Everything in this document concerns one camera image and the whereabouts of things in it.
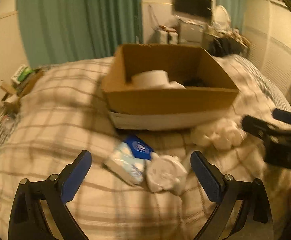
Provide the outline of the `blue white tissue pack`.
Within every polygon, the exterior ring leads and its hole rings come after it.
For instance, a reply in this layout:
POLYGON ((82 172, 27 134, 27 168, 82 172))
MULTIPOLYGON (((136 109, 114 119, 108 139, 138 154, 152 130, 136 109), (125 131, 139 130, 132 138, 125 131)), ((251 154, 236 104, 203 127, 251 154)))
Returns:
POLYGON ((127 137, 105 160, 104 165, 131 186, 144 180, 146 163, 154 149, 137 136, 127 137))

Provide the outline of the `small brown cardboard box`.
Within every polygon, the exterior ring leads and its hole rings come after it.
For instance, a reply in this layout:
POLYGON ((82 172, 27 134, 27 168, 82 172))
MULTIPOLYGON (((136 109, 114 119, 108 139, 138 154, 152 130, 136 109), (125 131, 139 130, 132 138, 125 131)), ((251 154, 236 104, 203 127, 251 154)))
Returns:
POLYGON ((21 99, 33 90, 35 84, 43 75, 44 71, 39 68, 28 74, 18 85, 11 85, 5 81, 1 81, 0 89, 5 92, 5 95, 1 99, 3 109, 6 112, 18 113, 21 107, 21 99))

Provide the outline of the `white tape roll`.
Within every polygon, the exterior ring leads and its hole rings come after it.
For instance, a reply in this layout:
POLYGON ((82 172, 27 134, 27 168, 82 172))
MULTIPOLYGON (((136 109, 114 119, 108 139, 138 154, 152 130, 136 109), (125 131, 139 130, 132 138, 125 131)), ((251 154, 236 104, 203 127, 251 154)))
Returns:
POLYGON ((132 84, 138 89, 166 88, 170 85, 169 77, 164 70, 151 70, 131 77, 132 84))

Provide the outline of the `black wall television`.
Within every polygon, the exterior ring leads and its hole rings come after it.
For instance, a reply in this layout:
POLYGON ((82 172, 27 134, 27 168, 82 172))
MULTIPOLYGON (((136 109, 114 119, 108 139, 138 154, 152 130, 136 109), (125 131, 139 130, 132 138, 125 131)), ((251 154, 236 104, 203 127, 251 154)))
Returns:
POLYGON ((174 10, 193 16, 212 18, 212 0, 174 0, 174 10))

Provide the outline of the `white round plastic gadget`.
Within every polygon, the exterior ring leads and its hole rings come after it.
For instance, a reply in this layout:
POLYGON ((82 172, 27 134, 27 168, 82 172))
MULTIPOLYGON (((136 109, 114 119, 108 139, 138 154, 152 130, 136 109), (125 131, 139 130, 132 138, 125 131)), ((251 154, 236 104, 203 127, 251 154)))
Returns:
POLYGON ((151 160, 145 169, 146 182, 151 192, 169 191, 179 196, 185 189, 187 176, 188 170, 178 157, 151 153, 151 160))

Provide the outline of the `large open cardboard box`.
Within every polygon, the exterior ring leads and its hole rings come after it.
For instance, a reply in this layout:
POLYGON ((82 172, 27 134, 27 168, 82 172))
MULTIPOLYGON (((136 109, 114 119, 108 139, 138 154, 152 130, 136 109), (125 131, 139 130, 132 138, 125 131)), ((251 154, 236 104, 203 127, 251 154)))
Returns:
POLYGON ((203 48, 170 44, 124 44, 101 83, 118 129, 168 131, 223 118, 238 96, 234 81, 203 48), (167 72, 169 82, 200 78, 205 87, 138 89, 131 77, 167 72))

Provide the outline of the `white fluffy cloth bundle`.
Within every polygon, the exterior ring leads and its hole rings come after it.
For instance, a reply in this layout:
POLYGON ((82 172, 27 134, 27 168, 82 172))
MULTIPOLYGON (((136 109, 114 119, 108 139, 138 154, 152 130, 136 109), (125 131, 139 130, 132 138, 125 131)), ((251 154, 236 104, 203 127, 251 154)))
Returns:
POLYGON ((236 122, 222 118, 194 127, 190 138, 196 146, 203 148, 214 146, 218 151, 229 151, 231 148, 239 147, 246 135, 236 122))

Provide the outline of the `white paper in box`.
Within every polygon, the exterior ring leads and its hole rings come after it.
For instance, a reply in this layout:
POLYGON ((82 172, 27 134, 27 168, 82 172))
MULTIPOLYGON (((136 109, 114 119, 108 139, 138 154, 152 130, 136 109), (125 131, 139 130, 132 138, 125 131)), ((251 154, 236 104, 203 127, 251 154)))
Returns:
POLYGON ((164 88, 164 89, 185 89, 185 87, 182 84, 180 84, 176 81, 171 81, 169 83, 166 83, 162 86, 162 88, 164 88))

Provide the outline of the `silver mini fridge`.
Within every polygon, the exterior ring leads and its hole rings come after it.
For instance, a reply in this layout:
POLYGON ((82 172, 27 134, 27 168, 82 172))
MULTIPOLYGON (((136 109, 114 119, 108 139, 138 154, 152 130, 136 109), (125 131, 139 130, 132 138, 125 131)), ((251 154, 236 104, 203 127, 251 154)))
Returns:
POLYGON ((203 26, 181 22, 178 27, 178 40, 180 43, 201 43, 204 32, 203 26))

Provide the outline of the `white suitcase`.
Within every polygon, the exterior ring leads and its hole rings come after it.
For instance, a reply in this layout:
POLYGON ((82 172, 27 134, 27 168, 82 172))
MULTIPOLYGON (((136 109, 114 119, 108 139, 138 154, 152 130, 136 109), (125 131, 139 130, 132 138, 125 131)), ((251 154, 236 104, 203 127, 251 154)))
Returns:
POLYGON ((176 31, 157 30, 156 39, 159 44, 178 44, 178 33, 176 31))

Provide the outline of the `green white carton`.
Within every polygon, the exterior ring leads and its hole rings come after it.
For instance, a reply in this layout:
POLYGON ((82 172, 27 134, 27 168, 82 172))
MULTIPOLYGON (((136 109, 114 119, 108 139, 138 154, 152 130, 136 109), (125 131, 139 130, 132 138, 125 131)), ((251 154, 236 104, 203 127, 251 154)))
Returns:
POLYGON ((28 75, 30 75, 34 72, 35 71, 32 68, 30 68, 29 66, 22 64, 17 69, 17 71, 12 75, 11 81, 13 84, 19 85, 28 77, 28 75))

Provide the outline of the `white slatted wardrobe door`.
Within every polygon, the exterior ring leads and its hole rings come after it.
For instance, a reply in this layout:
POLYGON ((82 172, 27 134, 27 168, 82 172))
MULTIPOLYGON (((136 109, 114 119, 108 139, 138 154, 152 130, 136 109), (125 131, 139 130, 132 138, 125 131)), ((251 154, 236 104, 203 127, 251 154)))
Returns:
POLYGON ((284 95, 291 87, 291 12, 282 2, 246 0, 242 34, 250 60, 284 95))

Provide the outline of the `black clothes on chair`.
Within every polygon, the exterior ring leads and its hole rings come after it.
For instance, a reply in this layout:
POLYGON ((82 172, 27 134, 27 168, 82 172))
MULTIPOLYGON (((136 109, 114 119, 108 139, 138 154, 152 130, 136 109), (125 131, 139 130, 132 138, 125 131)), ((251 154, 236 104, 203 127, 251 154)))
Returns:
POLYGON ((224 36, 214 38, 208 45, 208 53, 216 57, 224 57, 227 55, 237 54, 247 57, 250 53, 251 42, 245 37, 224 36))

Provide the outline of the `white oval vanity mirror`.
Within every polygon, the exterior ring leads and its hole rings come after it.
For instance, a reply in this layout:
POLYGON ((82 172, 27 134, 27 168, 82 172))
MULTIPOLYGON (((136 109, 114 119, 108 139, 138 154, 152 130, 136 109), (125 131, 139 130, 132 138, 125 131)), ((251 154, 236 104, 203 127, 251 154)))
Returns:
POLYGON ((212 24, 217 31, 228 31, 231 27, 231 18, 223 5, 217 5, 213 10, 212 24))

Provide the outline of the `clear plastic bottle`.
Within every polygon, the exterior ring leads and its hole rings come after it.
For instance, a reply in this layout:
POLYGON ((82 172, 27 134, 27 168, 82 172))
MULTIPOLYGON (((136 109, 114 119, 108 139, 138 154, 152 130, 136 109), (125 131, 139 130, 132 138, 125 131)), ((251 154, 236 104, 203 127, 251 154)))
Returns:
POLYGON ((16 118, 14 115, 6 114, 2 118, 2 125, 7 131, 13 128, 13 126, 15 125, 15 122, 16 122, 16 118))

